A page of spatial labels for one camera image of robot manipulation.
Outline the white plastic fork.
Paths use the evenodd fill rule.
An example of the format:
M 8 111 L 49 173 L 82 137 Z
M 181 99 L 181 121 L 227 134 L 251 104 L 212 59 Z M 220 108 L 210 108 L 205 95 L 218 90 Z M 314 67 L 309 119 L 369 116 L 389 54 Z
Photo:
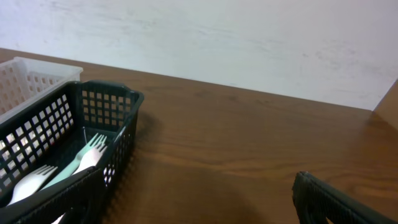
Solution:
M 44 165 L 27 174 L 14 187 L 12 198 L 8 205 L 34 194 L 57 169 L 58 167 L 56 166 Z

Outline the mint green plastic fork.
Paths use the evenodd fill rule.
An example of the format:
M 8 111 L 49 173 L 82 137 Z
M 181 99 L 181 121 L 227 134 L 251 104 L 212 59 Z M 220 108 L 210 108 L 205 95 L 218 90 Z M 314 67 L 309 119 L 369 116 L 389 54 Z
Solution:
M 104 134 L 96 133 L 90 141 L 76 154 L 75 158 L 67 165 L 63 170 L 61 170 L 49 183 L 47 183 L 43 188 L 46 189 L 57 182 L 60 182 L 63 179 L 71 176 L 79 167 L 83 156 L 93 147 L 105 143 L 106 136 Z

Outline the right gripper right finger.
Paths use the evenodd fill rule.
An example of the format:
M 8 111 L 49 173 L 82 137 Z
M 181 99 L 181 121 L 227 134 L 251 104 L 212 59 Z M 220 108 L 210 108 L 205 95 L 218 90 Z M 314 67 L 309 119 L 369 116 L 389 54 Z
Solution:
M 300 224 L 397 224 L 309 172 L 296 173 L 292 191 Z

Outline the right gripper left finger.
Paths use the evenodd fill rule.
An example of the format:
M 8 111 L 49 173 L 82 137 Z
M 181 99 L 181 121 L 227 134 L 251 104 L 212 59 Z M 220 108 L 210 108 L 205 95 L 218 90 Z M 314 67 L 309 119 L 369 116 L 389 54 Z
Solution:
M 89 167 L 1 209 L 1 223 L 95 223 L 105 186 L 103 172 Z

